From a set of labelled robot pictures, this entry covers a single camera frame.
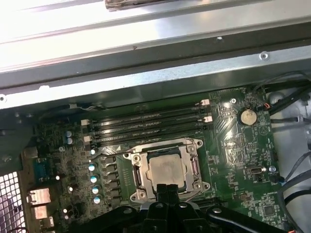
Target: mesh grille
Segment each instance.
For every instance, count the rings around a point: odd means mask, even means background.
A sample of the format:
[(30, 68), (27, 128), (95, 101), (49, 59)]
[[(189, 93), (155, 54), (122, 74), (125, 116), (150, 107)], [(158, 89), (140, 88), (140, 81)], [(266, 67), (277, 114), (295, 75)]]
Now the mesh grille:
[(25, 227), (17, 172), (0, 176), (0, 232)]

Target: cpu socket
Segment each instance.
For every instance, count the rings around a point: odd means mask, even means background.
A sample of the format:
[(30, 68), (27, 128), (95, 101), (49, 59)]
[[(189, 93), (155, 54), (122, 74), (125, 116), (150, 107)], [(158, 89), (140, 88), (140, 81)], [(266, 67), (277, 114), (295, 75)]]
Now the cpu socket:
[(136, 193), (131, 201), (156, 198), (157, 184), (176, 184), (180, 199), (188, 199), (210, 189), (201, 178), (197, 149), (203, 141), (181, 138), (135, 146), (124, 155), (133, 165)]

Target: electrolytic capacitor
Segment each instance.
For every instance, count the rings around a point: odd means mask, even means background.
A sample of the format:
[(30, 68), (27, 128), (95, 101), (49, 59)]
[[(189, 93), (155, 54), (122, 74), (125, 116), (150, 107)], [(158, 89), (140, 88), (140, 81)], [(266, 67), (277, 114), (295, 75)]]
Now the electrolytic capacitor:
[(92, 193), (93, 193), (93, 194), (98, 194), (99, 191), (100, 191), (100, 189), (101, 189), (101, 186), (100, 186), (100, 185), (96, 185), (96, 186), (94, 186), (94, 187), (92, 188)]
[(72, 136), (72, 132), (71, 131), (66, 131), (65, 136), (66, 137), (71, 137)]
[(93, 201), (95, 204), (99, 204), (102, 200), (102, 196), (101, 195), (97, 195), (96, 197), (94, 197)]
[(63, 213), (66, 214), (68, 213), (70, 210), (72, 210), (72, 205), (67, 206), (65, 209), (63, 209)]
[(92, 164), (90, 164), (90, 165), (88, 166), (88, 170), (89, 170), (89, 171), (94, 171), (94, 170), (96, 169), (96, 167), (97, 167), (97, 164), (96, 164), (96, 163), (92, 163)]
[(71, 218), (71, 216), (73, 216), (73, 210), (68, 211), (66, 215), (64, 216), (64, 218), (68, 220), (69, 218)]
[(59, 181), (59, 180), (61, 180), (62, 178), (65, 178), (65, 177), (66, 177), (66, 175), (65, 175), (64, 173), (61, 173), (61, 174), (56, 175), (56, 176), (55, 176), (55, 179), (56, 179), (57, 181)]
[(67, 143), (68, 145), (71, 145), (71, 144), (73, 143), (73, 139), (72, 139), (71, 137), (67, 138), (67, 139), (66, 139), (66, 143)]
[(98, 179), (99, 179), (99, 175), (94, 175), (94, 176), (91, 176), (90, 180), (92, 183), (96, 183)]

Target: wire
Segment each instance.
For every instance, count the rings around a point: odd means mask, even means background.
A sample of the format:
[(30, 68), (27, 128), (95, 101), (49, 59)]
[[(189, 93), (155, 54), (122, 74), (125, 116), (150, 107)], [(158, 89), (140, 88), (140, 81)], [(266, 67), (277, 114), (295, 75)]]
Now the wire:
[(285, 198), (285, 200), (284, 200), (285, 205), (287, 205), (292, 200), (294, 200), (300, 196), (310, 195), (310, 194), (311, 194), (311, 189), (310, 190), (300, 190), (300, 191), (294, 192), (294, 193), (290, 194), (287, 198)]
[(287, 217), (288, 221), (290, 223), (292, 223), (292, 225), (294, 226), (294, 228), (299, 231), (300, 233), (304, 233), (301, 228), (297, 225), (297, 223), (294, 221), (293, 217), (291, 216), (291, 214), (289, 213), (289, 211), (286, 208), (286, 204), (285, 204), (285, 200), (284, 200), (284, 191), (286, 191), (287, 189), (295, 186), (298, 183), (301, 183), (307, 179), (311, 178), (311, 170), (305, 171), (299, 175), (297, 175), (296, 177), (292, 178), (290, 181), (288, 181), (287, 183), (285, 183), (277, 192), (277, 198), (278, 198), (278, 203), (280, 205), (280, 209), (284, 212), (285, 216)]
[(256, 92), (258, 89), (260, 89), (262, 86), (264, 86), (264, 85), (266, 85), (268, 83), (271, 83), (271, 82), (273, 82), (275, 80), (278, 80), (278, 79), (281, 79), (281, 78), (285, 78), (285, 77), (291, 76), (291, 75), (301, 75), (305, 79), (311, 81), (311, 78), (306, 73), (304, 73), (302, 71), (292, 71), (292, 72), (284, 73), (284, 74), (281, 74), (281, 75), (278, 75), (278, 76), (275, 76), (275, 77), (272, 77), (272, 78), (269, 78), (269, 79), (266, 79), (266, 80), (262, 81), (261, 83), (259, 83), (258, 85), (256, 85), (254, 87), (252, 92)]
[[(271, 119), (271, 123), (273, 124), (282, 124), (282, 123), (291, 123), (291, 122), (299, 122), (298, 117), (289, 117), (283, 119)], [(307, 118), (302, 118), (302, 122), (306, 124), (311, 124), (311, 120)]]
[(288, 175), (285, 178), (285, 182), (287, 182), (290, 177), (294, 174), (294, 172), (297, 170), (297, 168), (300, 166), (300, 164), (309, 156), (311, 156), (311, 151), (304, 153), (298, 160), (297, 162), (294, 164), (292, 170), (290, 171), (290, 173), (288, 173)]
[(6, 233), (11, 233), (13, 231), (18, 231), (18, 230), (25, 230), (26, 233), (29, 233), (29, 231), (28, 231), (28, 229), (26, 227), (16, 227), (16, 228), (13, 228), (13, 229), (7, 231)]
[(291, 104), (295, 103), (297, 100), (299, 100), (303, 95), (309, 93), (311, 91), (311, 86), (302, 87), (293, 93), (291, 93), (289, 96), (285, 97), (282, 100), (279, 100), (276, 104), (272, 106), (272, 108), (269, 110), (270, 115), (274, 115), (283, 109), (287, 108)]

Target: small black chip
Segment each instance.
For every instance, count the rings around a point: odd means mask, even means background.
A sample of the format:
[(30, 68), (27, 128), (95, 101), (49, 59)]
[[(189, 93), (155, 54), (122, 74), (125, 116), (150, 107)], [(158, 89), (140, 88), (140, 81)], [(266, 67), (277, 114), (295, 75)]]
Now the small black chip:
[(274, 215), (275, 213), (274, 206), (272, 205), (264, 206), (263, 211), (264, 211), (264, 215), (266, 216)]

